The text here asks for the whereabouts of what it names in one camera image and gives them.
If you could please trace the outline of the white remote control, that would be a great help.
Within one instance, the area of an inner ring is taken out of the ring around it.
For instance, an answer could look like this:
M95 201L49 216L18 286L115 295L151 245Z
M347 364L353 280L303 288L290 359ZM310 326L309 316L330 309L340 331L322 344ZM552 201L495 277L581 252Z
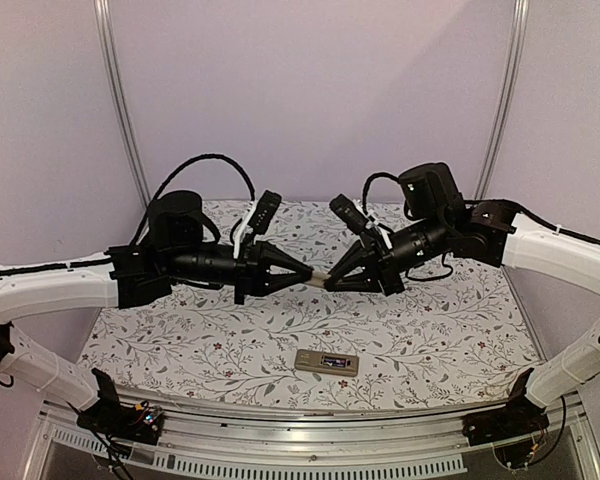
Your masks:
M357 356L301 349L296 353L294 367L300 371L355 377L359 372Z

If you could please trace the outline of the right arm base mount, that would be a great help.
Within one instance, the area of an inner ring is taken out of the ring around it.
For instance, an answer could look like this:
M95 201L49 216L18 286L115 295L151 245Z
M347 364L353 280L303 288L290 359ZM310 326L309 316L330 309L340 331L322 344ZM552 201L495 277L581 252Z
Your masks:
M463 417L462 434L471 446L503 441L549 426L546 408L536 406L525 397L532 372L530 368L518 377L503 406Z

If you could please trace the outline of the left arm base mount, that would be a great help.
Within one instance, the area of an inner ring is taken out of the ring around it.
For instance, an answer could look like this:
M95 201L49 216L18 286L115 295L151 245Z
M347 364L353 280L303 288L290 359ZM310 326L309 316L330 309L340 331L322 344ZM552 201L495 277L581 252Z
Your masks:
M97 401L79 411L77 426L108 438L157 445L164 425L164 410L147 400L134 406L123 405L111 377L96 368L91 372L98 385Z

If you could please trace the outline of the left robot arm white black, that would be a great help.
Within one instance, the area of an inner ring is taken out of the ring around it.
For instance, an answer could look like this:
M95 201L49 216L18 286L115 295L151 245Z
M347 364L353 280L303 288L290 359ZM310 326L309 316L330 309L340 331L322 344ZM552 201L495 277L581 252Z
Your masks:
M19 328L21 318L85 308L129 309L171 295L176 285L220 289L234 301L265 297L311 280L311 267L260 240L280 206L267 191L247 211L226 245L203 212L199 194L177 190L153 201L142 238L66 262L0 266L0 373L54 395L108 434L128 426L128 412L110 377L86 373Z

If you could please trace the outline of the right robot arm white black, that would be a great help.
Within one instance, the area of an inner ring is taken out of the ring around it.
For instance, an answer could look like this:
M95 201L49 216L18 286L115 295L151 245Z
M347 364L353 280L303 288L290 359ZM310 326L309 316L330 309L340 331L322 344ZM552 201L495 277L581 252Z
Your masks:
M448 165L413 167L397 178L411 225L387 233L364 206L339 195L331 210L357 241L330 270L328 291L404 291L406 274L452 254L491 265L540 273L600 296L600 240L563 229L509 200L468 201ZM522 374L497 427L517 436L541 410L600 373L600 319L548 362Z

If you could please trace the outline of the remote battery cover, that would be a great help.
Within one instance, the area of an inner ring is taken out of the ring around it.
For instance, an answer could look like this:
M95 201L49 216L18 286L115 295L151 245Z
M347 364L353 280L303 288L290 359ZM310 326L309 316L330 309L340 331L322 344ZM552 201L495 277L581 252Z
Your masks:
M323 288L325 282L329 278L330 276L324 272L313 271L310 279L306 281L306 284L317 288Z

